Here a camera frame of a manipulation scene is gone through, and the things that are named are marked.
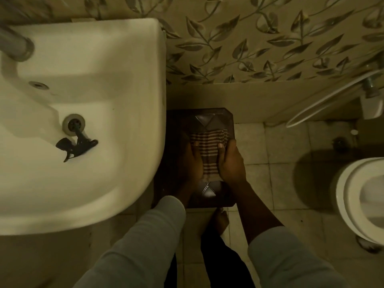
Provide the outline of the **person's left hand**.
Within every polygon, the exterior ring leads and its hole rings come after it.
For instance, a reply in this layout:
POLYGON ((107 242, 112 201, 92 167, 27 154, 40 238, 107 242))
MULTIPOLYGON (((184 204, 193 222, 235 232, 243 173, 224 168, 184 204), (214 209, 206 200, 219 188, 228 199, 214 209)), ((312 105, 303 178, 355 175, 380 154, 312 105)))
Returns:
POLYGON ((194 192, 203 178, 204 167, 199 152, 193 153, 191 143, 185 145, 185 150, 179 159, 178 176, 180 183, 191 192, 194 192))

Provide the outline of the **white bidet sprayer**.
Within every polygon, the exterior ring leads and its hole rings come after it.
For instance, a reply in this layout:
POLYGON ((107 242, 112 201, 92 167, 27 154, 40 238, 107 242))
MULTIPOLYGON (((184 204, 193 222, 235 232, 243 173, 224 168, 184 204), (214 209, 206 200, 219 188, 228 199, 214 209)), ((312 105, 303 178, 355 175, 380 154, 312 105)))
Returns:
POLYGON ((384 86, 377 87, 372 76, 362 81, 364 94, 360 96, 362 118, 371 120, 384 113, 384 86))

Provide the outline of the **person's right forearm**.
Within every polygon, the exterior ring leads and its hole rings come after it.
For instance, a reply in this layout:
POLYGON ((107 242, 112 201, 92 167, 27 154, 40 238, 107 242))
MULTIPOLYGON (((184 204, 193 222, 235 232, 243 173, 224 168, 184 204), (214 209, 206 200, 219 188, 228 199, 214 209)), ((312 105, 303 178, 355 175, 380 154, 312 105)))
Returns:
POLYGON ((350 288, 343 276, 275 217, 245 179, 228 185, 262 288, 350 288))

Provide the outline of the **metal sink drain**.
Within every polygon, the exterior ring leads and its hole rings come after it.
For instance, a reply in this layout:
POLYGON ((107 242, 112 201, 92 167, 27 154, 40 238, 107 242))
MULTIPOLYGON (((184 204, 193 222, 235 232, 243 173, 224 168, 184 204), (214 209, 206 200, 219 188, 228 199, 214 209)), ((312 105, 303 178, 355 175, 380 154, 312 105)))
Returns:
POLYGON ((65 135, 74 137, 77 133, 82 133, 86 126, 85 119, 79 114, 70 114, 62 121, 62 131, 65 135))

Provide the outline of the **black spray trigger nozzle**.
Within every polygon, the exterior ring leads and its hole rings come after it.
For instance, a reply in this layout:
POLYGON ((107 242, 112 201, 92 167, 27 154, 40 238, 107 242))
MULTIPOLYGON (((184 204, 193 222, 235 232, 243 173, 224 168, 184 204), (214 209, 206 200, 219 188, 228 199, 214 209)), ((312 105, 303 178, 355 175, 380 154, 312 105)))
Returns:
POLYGON ((85 154, 90 149, 94 148, 98 145, 98 140, 90 140, 83 135, 78 127, 74 128, 75 135, 77 136, 76 145, 72 144, 72 142, 68 138, 63 138, 59 140, 55 147, 66 152, 66 158, 64 162, 67 162, 69 159, 79 157, 80 155, 85 154))

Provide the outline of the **chrome faucet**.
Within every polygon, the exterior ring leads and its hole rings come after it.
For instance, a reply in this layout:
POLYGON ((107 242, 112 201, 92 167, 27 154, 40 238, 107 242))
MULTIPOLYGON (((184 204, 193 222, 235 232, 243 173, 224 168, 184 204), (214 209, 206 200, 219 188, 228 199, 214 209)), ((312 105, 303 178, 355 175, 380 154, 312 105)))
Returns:
POLYGON ((31 39, 0 23, 0 51, 17 62, 24 62, 32 57, 35 45, 31 39))

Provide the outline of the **person's left forearm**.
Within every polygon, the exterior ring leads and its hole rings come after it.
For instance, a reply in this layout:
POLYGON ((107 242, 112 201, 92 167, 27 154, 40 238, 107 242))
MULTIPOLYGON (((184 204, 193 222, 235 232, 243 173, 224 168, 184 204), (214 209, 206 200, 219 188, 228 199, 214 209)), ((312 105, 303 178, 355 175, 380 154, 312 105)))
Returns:
POLYGON ((193 193, 191 181, 163 197, 90 268, 73 288, 159 288, 176 252, 193 193))

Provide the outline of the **person's dark trouser leg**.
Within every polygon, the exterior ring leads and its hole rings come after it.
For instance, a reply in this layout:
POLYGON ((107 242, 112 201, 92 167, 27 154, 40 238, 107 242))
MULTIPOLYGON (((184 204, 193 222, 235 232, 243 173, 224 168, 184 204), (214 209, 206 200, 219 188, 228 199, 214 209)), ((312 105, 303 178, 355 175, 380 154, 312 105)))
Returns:
POLYGON ((256 288, 246 264, 213 227, 202 234, 200 250, 211 288, 256 288))

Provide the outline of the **white ceramic washbasin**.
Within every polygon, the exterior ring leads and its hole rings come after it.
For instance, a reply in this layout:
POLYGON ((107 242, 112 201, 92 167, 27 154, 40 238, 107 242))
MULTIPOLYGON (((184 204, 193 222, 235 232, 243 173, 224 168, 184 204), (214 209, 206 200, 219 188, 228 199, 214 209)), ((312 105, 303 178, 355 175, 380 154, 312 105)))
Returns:
POLYGON ((92 225, 131 206, 159 166, 166 38, 156 19, 17 26, 35 51, 0 54, 0 236, 92 225), (70 114, 99 143, 64 162, 70 114))

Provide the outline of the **striped brown cloth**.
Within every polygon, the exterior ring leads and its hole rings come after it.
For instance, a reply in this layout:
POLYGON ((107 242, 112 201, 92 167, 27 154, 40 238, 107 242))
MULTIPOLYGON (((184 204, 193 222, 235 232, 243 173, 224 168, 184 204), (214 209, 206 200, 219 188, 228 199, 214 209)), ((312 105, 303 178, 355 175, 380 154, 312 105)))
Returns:
POLYGON ((199 142, 199 151, 203 162, 203 182, 214 182, 222 180, 218 169, 218 144, 224 147, 229 138, 228 130, 211 130, 208 132, 197 132, 190 135, 190 141, 194 144, 199 142))

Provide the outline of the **white toilet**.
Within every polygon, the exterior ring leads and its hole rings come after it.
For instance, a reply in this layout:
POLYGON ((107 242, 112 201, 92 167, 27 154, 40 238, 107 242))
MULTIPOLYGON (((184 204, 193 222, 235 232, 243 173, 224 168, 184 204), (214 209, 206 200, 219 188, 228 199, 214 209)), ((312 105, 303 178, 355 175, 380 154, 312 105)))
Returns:
POLYGON ((362 239, 384 246, 384 157, 356 160, 333 177, 331 201, 362 239))

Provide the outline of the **round floor drain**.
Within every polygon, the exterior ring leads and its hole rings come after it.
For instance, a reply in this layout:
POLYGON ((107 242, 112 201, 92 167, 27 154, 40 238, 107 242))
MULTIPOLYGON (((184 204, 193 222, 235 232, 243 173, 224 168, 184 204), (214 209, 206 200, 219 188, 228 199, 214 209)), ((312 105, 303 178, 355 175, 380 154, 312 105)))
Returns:
POLYGON ((338 154, 347 154, 351 150, 351 146, 345 137, 337 137, 333 139, 332 147, 338 154))

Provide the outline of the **dark brown plastic stool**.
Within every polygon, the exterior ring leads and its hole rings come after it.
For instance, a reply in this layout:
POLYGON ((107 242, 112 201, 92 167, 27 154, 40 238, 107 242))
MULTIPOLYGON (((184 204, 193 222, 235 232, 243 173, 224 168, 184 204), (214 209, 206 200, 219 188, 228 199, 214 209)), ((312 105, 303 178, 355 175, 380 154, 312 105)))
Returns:
MULTIPOLYGON (((166 142, 160 166, 154 177, 154 203, 170 195, 179 183, 179 156, 197 132, 227 129, 228 141, 235 138, 233 115, 225 108, 170 110, 166 115, 166 142)), ((223 181, 199 182, 188 208, 232 207, 235 199, 223 181)))

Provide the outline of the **person's right hand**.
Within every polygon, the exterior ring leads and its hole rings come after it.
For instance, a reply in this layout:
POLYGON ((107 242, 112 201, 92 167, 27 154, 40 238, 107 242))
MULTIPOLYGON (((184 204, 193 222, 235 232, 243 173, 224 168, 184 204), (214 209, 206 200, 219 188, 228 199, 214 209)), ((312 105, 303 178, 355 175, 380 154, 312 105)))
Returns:
POLYGON ((227 142, 225 159, 218 159, 218 171, 222 180, 231 188, 247 182, 244 161, 235 139, 227 142))

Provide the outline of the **person's bare foot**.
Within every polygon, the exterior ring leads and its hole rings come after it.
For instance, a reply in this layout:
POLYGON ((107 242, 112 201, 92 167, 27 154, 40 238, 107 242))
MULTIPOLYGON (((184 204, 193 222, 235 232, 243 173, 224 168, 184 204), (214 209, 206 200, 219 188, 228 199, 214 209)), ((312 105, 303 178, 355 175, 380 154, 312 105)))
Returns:
POLYGON ((212 214, 207 229, 215 231, 220 237, 224 234, 229 225, 227 211, 223 208, 217 208, 212 214))

